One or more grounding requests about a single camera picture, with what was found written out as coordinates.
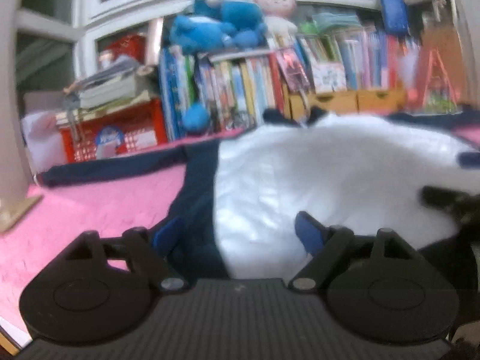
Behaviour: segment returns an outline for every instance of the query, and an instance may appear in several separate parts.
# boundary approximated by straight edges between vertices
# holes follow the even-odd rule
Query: wooden storage box
[[[388,114],[402,107],[407,94],[403,89],[391,89],[358,91],[357,95],[359,112]]]
[[[317,106],[322,109],[336,112],[339,115],[354,114],[357,109],[357,94],[354,91],[332,93],[309,93],[310,107]],[[290,95],[292,119],[298,120],[305,116],[302,98],[299,94]]]

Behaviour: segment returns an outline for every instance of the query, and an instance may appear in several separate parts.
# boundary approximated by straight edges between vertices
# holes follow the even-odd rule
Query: pink bed sheet
[[[480,144],[480,127],[458,132]],[[28,282],[85,230],[116,237],[161,221],[183,184],[185,166],[135,178],[58,187],[32,186],[44,199],[8,234],[0,236],[0,315],[26,331],[18,299]]]

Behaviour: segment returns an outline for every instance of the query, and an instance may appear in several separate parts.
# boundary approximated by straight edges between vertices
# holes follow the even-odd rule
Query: pink cat plush
[[[263,19],[271,35],[289,35],[297,33],[297,26],[287,20],[297,7],[296,0],[255,0],[265,14]]]

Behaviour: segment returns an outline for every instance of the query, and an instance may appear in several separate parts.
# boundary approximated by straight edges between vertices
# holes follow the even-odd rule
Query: red basket
[[[160,100],[153,99],[148,103],[134,105],[113,114],[78,123],[79,142],[74,142],[69,127],[61,127],[59,130],[68,162],[96,159],[95,138],[106,126],[116,127],[124,135],[124,143],[117,148],[117,154],[134,153],[146,147],[168,142]]]

